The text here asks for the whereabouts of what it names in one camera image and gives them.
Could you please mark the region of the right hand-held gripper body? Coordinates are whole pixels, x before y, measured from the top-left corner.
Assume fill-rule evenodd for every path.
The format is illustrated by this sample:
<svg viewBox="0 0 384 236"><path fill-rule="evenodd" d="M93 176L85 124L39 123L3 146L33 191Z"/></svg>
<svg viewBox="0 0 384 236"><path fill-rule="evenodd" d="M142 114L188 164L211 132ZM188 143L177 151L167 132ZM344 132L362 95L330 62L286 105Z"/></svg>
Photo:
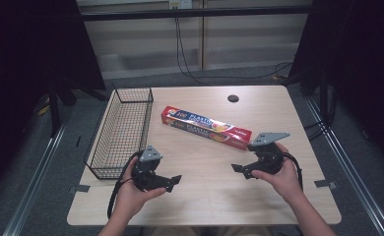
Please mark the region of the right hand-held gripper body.
<svg viewBox="0 0 384 236"><path fill-rule="evenodd" d="M260 170L269 174L278 173L283 166L284 153L276 145L276 141L289 137L290 133L260 133L247 145L258 160L243 166L243 172Z"/></svg>

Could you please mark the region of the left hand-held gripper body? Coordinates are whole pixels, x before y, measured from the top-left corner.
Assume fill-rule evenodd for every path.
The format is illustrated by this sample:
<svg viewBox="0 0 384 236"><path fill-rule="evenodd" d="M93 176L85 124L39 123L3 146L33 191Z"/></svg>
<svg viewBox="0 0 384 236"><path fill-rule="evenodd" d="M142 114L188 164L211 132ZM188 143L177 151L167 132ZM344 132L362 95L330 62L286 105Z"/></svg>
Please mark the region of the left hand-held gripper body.
<svg viewBox="0 0 384 236"><path fill-rule="evenodd" d="M132 179L139 190L169 189L169 180L156 174L161 159L162 155L151 145L142 152L132 169Z"/></svg>

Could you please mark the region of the red plastic wrap box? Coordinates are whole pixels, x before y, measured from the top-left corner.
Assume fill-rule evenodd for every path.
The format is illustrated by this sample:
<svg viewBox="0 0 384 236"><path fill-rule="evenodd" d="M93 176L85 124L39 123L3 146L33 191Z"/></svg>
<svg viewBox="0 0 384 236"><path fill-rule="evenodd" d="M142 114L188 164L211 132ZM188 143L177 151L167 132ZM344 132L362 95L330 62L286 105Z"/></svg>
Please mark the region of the red plastic wrap box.
<svg viewBox="0 0 384 236"><path fill-rule="evenodd" d="M250 130L172 106L167 106L160 117L165 125L242 150L247 150L252 136Z"/></svg>

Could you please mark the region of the metal floor rail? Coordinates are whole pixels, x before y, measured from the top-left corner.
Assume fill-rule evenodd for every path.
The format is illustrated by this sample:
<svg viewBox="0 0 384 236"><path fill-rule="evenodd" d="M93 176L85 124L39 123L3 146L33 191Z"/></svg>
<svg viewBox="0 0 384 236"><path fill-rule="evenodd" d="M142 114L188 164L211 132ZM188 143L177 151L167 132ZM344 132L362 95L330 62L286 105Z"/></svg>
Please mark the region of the metal floor rail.
<svg viewBox="0 0 384 236"><path fill-rule="evenodd" d="M41 157L34 175L22 197L18 207L10 218L2 236L20 236L27 218L31 212L35 197L41 188L41 183L45 177L50 162L61 143L66 125L62 124L56 133L49 139L48 145Z"/></svg>
<svg viewBox="0 0 384 236"><path fill-rule="evenodd" d="M374 227L378 231L378 234L384 236L384 211L372 197L334 131L331 128L327 128L324 124L323 119L320 117L319 105L311 97L306 98L305 101L315 121L319 123L321 134L325 137L328 146L333 151L334 156L337 158L343 171L351 182L353 190Z"/></svg>

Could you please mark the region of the person's left hand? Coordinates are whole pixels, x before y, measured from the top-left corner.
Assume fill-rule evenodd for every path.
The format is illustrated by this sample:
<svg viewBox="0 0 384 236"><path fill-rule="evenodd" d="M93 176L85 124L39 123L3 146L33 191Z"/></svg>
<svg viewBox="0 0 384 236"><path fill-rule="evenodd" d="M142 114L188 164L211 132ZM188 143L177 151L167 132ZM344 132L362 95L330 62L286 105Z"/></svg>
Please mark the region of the person's left hand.
<svg viewBox="0 0 384 236"><path fill-rule="evenodd" d="M122 177L121 187L116 196L116 203L111 215L111 219L118 224L127 225L129 220L137 214L144 204L166 193L165 188L143 192L135 186L132 179L132 169L138 160L135 156L128 164L128 167Z"/></svg>

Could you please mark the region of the person's right hand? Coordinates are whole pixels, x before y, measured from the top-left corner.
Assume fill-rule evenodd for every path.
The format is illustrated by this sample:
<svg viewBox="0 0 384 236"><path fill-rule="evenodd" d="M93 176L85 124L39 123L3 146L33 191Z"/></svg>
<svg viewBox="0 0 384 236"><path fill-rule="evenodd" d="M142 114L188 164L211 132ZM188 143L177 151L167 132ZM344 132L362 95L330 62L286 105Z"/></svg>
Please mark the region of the person's right hand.
<svg viewBox="0 0 384 236"><path fill-rule="evenodd" d="M251 174L257 179L271 184L289 205L296 205L305 198L298 182L296 167L287 157L284 158L282 169L276 174L269 174L260 170L253 170Z"/></svg>

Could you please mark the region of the grey tape piece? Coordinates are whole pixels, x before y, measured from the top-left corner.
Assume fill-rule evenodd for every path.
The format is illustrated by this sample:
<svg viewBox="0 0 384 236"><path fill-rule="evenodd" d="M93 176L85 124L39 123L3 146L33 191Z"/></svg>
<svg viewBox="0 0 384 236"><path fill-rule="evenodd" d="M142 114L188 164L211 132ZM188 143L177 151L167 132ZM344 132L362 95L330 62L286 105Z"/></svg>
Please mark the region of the grey tape piece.
<svg viewBox="0 0 384 236"><path fill-rule="evenodd" d="M87 193L90 189L90 186L88 185L77 185L77 186L71 186L68 189L68 193L75 195L77 192Z"/></svg>
<svg viewBox="0 0 384 236"><path fill-rule="evenodd" d="M316 180L314 184L317 188L328 187L330 190L338 188L338 184L336 182L329 182L327 180Z"/></svg>

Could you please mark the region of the black horizontal bar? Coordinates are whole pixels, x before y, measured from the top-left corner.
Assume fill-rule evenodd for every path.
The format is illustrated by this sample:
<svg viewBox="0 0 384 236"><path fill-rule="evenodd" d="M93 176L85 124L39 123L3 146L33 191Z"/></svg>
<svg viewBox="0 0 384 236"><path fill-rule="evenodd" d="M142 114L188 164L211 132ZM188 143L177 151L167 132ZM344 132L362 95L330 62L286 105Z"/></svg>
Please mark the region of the black horizontal bar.
<svg viewBox="0 0 384 236"><path fill-rule="evenodd" d="M224 17L224 16L252 16L252 15L288 15L307 14L311 6L273 6L254 8L210 8L210 9L185 9L185 10L156 10L136 12L108 12L108 13L83 13L80 19L90 21L120 21L144 20L167 18L195 18L195 17Z"/></svg>

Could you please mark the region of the white wall socket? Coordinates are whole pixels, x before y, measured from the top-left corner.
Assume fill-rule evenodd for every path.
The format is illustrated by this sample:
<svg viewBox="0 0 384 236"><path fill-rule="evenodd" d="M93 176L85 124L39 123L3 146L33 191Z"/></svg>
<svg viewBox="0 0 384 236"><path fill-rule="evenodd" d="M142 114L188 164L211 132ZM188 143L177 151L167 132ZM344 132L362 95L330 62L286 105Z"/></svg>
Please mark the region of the white wall socket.
<svg viewBox="0 0 384 236"><path fill-rule="evenodd" d="M192 0L168 0L169 8L172 10L188 10L192 8Z"/></svg>

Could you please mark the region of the black curtain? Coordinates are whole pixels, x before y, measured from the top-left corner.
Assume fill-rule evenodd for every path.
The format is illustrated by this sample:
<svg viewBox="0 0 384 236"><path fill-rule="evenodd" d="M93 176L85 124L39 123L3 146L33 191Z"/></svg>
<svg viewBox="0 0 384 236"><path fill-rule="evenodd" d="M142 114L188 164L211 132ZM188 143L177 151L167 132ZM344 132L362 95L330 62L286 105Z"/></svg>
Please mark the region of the black curtain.
<svg viewBox="0 0 384 236"><path fill-rule="evenodd" d="M312 0L289 78L333 86L384 155L384 0Z"/></svg>
<svg viewBox="0 0 384 236"><path fill-rule="evenodd" d="M0 179L37 101L104 89L77 0L0 0Z"/></svg>

